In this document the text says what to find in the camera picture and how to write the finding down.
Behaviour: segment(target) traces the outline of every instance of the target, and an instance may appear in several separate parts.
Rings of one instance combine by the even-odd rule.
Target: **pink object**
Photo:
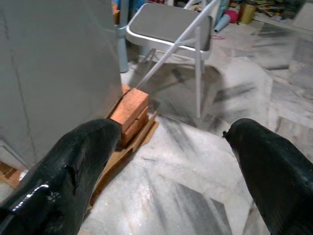
[[[236,11],[225,11],[224,14],[227,14],[230,16],[230,22],[231,23],[237,22],[238,14]]]

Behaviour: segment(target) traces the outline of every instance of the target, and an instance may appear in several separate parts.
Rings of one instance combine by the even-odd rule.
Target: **orange brick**
[[[148,107],[146,107],[130,125],[130,127],[122,133],[121,146],[126,146],[128,142],[141,130],[141,128],[148,122]]]
[[[122,91],[123,95],[125,95],[131,88],[127,86],[126,84],[122,83]]]
[[[121,124],[122,132],[125,132],[147,106],[148,94],[138,89],[131,89],[123,96],[110,119]]]

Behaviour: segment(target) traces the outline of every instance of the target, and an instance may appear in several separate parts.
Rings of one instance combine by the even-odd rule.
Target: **marble floor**
[[[160,125],[102,191],[80,235],[269,235],[222,131],[253,118],[313,161],[313,37],[257,21],[219,36],[205,62],[201,118],[192,59],[172,55],[142,87]],[[131,87],[147,68],[137,52],[129,48],[121,74]]]

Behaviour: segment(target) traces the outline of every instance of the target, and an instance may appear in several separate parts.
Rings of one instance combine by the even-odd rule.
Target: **chair seat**
[[[174,43],[198,15],[198,12],[180,7],[147,3],[139,9],[132,19],[129,24],[129,30],[141,36]],[[211,24],[210,16],[205,18],[200,24],[200,43],[203,51],[208,51],[210,48]],[[194,33],[191,33],[186,40],[194,37]]]

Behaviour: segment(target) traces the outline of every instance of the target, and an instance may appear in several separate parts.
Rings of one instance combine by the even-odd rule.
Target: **white folding chair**
[[[137,88],[147,82],[172,53],[195,59],[196,111],[200,118],[201,74],[204,73],[204,61],[210,55],[213,19],[221,0],[212,0],[208,5],[206,0],[202,0],[201,13],[186,9],[195,2],[197,0],[190,0],[185,8],[157,3],[144,4],[129,22],[126,38],[134,44],[152,48],[143,62],[149,56],[151,62],[156,49],[166,52],[143,77]]]

